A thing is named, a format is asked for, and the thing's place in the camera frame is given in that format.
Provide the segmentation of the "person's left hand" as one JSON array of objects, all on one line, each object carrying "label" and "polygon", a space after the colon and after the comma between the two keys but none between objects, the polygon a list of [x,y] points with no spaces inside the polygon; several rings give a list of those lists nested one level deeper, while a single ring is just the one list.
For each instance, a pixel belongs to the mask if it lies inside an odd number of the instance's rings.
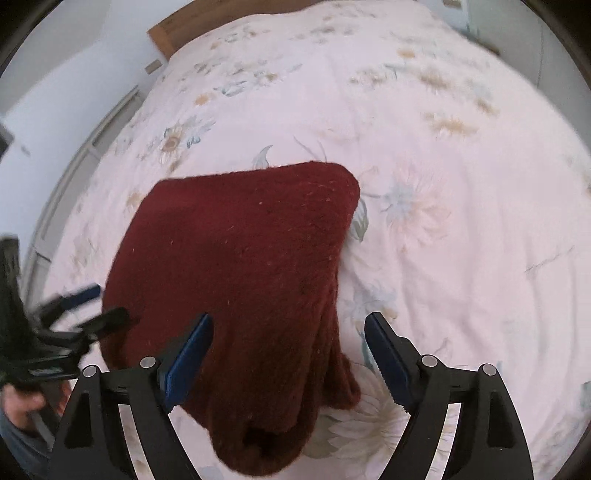
[{"label": "person's left hand", "polygon": [[47,399],[40,391],[19,390],[11,384],[2,387],[2,411],[10,423],[21,431],[37,431],[32,415],[46,405]]}]

